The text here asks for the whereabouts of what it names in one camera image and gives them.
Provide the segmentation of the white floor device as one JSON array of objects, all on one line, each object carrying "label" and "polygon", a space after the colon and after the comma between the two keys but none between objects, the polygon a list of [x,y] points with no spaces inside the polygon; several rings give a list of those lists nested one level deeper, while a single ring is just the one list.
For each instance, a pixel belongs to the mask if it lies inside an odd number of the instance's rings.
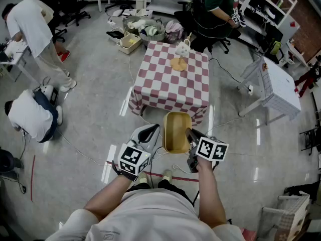
[{"label": "white floor device", "polygon": [[54,88],[52,85],[44,85],[41,86],[39,90],[46,96],[52,106],[56,105],[59,94],[56,88]]}]

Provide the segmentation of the basket with pink cloth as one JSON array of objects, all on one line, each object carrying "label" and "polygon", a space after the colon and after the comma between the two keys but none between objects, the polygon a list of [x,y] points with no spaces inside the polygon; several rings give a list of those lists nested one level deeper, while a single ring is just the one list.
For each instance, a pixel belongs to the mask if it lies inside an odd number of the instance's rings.
[{"label": "basket with pink cloth", "polygon": [[170,44],[180,40],[184,31],[183,26],[174,20],[169,21],[165,26],[165,38]]}]

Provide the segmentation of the wooden mug stand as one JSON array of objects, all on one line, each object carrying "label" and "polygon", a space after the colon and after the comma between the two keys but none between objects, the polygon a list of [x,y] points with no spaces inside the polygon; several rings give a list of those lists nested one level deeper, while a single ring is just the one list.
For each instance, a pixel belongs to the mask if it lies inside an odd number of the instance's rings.
[{"label": "wooden mug stand", "polygon": [[[191,38],[192,33],[190,33],[186,39]],[[185,59],[188,57],[175,57],[171,60],[171,67],[175,71],[184,71],[187,69],[187,63],[185,62]]]}]

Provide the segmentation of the white work desk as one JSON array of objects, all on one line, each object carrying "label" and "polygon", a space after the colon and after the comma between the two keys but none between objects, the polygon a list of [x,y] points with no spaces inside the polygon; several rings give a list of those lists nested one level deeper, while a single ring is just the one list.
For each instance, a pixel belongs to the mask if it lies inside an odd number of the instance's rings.
[{"label": "white work desk", "polygon": [[9,41],[0,51],[0,66],[16,67],[30,81],[36,81],[33,76],[25,69],[26,60],[23,58],[25,52],[29,49],[25,41]]}]

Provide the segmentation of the person's left hand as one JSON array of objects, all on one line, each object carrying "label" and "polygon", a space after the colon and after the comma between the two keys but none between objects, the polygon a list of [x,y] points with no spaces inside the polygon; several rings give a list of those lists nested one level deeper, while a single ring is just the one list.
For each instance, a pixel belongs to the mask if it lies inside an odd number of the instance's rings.
[{"label": "person's left hand", "polygon": [[115,162],[113,160],[112,160],[112,168],[113,168],[113,170],[116,172],[116,174],[118,176],[119,175],[124,176],[124,177],[126,177],[127,179],[129,179],[131,181],[136,181],[137,178],[138,178],[138,176],[136,176],[136,175],[133,175],[133,174],[128,173],[128,172],[123,171],[123,170],[118,170],[117,167],[116,167],[116,164],[115,164]]}]

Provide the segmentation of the person's right forearm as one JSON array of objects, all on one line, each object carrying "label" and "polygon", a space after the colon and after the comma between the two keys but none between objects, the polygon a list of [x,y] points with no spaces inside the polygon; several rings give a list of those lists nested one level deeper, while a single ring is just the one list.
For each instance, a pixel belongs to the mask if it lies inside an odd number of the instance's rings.
[{"label": "person's right forearm", "polygon": [[226,224],[226,214],[221,202],[212,162],[198,157],[199,175],[199,219],[210,228]]}]

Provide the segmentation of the white shelf unit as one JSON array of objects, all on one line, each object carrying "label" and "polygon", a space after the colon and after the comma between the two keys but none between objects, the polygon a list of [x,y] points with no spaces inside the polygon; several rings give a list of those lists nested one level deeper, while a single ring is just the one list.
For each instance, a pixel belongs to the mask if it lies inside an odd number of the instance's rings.
[{"label": "white shelf unit", "polygon": [[296,0],[239,0],[239,10],[245,19],[240,39],[259,51],[259,39],[274,26],[283,34],[281,43],[286,43],[300,28],[290,15],[296,4]]}]

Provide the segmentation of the small checked cloth table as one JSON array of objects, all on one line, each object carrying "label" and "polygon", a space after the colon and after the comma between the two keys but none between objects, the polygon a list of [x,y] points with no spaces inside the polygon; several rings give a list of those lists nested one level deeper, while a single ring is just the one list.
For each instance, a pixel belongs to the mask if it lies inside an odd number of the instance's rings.
[{"label": "small checked cloth table", "polygon": [[262,215],[269,216],[270,227],[260,226],[261,234],[257,241],[294,241],[300,233],[308,214],[310,196],[281,195],[277,198],[278,207],[263,207]]}]

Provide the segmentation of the person's white t-shirt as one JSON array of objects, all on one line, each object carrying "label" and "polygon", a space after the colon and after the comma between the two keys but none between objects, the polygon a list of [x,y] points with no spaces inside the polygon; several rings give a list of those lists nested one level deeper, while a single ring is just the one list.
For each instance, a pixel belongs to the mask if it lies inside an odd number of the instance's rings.
[{"label": "person's white t-shirt", "polygon": [[210,228],[190,202],[166,189],[125,193],[103,220],[85,209],[74,211],[46,241],[245,241],[239,227]]}]

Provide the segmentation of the grey laundry basket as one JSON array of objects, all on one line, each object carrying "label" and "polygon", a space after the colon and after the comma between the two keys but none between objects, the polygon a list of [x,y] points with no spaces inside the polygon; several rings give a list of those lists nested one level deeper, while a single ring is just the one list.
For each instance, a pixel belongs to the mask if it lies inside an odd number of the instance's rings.
[{"label": "grey laundry basket", "polygon": [[165,39],[165,28],[162,23],[155,22],[152,25],[147,25],[139,33],[142,41],[147,45],[150,41],[160,41]]}]

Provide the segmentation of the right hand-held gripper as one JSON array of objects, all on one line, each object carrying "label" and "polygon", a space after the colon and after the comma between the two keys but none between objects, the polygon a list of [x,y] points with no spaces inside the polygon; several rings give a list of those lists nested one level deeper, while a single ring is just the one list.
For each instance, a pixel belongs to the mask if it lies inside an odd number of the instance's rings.
[{"label": "right hand-held gripper", "polygon": [[186,138],[190,144],[187,164],[191,173],[197,173],[198,159],[203,158],[210,162],[224,161],[229,145],[216,138],[200,137],[197,130],[186,128]]}]

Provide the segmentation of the person's black trousers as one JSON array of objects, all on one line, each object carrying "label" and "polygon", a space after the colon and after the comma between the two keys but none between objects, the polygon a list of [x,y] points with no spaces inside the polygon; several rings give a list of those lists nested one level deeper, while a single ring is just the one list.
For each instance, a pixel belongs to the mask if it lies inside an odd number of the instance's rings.
[{"label": "person's black trousers", "polygon": [[[194,205],[193,202],[190,200],[190,198],[186,195],[185,191],[177,188],[175,185],[171,184],[166,179],[162,179],[162,181],[160,181],[158,183],[157,187],[158,187],[158,189],[163,188],[163,189],[167,189],[169,191],[175,192],[177,194],[180,194],[182,197],[184,197],[186,200],[188,200],[192,205]],[[144,190],[144,189],[151,189],[151,187],[148,183],[139,183],[137,185],[130,187],[126,192],[131,192],[131,191],[136,191],[136,190]]]}]

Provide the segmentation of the dark rolling chair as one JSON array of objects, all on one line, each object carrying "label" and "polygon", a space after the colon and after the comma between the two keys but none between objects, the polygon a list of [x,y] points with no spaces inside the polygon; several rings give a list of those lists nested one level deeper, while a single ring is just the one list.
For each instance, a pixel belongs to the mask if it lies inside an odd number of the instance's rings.
[{"label": "dark rolling chair", "polygon": [[0,176],[17,180],[19,174],[15,168],[23,169],[23,163],[20,159],[14,157],[9,151],[0,149]]}]

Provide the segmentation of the black metal rack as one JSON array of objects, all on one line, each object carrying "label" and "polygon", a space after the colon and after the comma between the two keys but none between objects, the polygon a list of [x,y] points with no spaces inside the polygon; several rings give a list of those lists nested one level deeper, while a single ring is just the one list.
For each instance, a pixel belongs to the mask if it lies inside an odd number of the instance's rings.
[{"label": "black metal rack", "polygon": [[312,154],[312,150],[316,147],[318,152],[321,152],[321,127],[316,127],[311,130],[300,133],[303,135],[305,148],[302,151],[310,150],[309,156]]}]

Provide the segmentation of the yellow wooden tray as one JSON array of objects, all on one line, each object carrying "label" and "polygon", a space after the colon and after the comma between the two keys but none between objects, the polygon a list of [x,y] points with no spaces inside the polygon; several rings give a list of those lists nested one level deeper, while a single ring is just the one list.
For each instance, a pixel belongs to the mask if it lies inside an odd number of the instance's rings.
[{"label": "yellow wooden tray", "polygon": [[163,148],[172,154],[183,154],[189,150],[190,143],[186,129],[192,128],[192,119],[188,113],[171,111],[164,117]]}]

